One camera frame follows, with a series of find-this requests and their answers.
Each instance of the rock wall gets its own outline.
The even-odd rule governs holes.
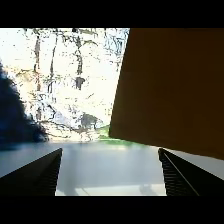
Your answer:
[[[0,29],[0,58],[49,139],[97,140],[110,123],[128,28]]]

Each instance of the gray surface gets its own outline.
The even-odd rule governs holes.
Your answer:
[[[104,143],[38,143],[2,147],[0,177],[63,148],[56,195],[165,195],[158,148]],[[175,152],[224,179],[224,161]]]

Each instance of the brown panel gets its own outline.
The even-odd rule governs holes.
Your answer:
[[[224,29],[131,29],[110,136],[224,159]]]

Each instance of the table surface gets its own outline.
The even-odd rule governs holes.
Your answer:
[[[0,177],[63,148],[56,196],[166,195],[158,148],[105,143],[30,143],[1,146]],[[224,161],[172,151],[224,179]]]

